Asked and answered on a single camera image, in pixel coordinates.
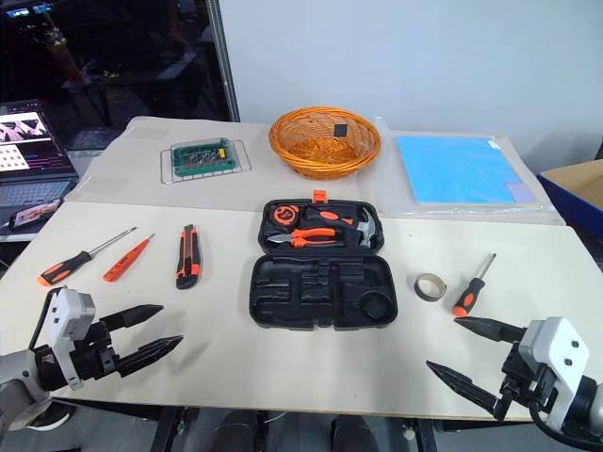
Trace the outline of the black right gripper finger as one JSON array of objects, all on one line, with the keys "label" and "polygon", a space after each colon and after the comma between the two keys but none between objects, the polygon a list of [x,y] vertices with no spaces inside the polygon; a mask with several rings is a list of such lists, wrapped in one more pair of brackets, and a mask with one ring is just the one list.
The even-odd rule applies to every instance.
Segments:
[{"label": "black right gripper finger", "polygon": [[473,333],[492,340],[513,344],[520,342],[526,333],[525,328],[519,328],[491,318],[461,316],[455,317],[454,322]]},{"label": "black right gripper finger", "polygon": [[453,392],[481,407],[495,419],[503,420],[508,410],[508,403],[481,387],[475,385],[469,377],[439,363],[426,361],[431,371],[442,380]]}]

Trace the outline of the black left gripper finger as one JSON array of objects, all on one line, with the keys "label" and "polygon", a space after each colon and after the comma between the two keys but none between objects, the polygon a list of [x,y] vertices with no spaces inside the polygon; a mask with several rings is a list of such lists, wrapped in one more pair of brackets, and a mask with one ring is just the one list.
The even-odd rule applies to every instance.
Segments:
[{"label": "black left gripper finger", "polygon": [[174,350],[184,339],[183,335],[176,335],[157,339],[136,352],[120,358],[116,363],[116,371],[124,378],[140,369],[157,362],[172,350]]},{"label": "black left gripper finger", "polygon": [[100,321],[105,325],[108,331],[130,328],[145,322],[163,309],[164,307],[162,305],[141,304],[112,315],[101,317]]}]

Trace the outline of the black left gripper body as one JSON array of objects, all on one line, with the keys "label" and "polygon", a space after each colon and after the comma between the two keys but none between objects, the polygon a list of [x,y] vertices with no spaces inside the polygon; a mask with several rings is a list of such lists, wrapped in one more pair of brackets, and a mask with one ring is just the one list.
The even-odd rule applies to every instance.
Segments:
[{"label": "black left gripper body", "polygon": [[119,356],[104,321],[92,323],[84,338],[73,343],[73,365],[80,379],[101,379],[116,371]]}]

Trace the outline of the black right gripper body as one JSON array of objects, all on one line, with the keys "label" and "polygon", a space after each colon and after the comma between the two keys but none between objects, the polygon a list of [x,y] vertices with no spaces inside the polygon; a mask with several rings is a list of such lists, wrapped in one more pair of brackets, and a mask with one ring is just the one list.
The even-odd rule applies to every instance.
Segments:
[{"label": "black right gripper body", "polygon": [[499,392],[501,398],[494,408],[494,417],[503,420],[513,402],[529,408],[534,404],[539,412],[549,414],[557,399],[557,376],[545,364],[536,364],[532,370],[519,353],[519,344],[513,343],[501,368],[505,375]]}]

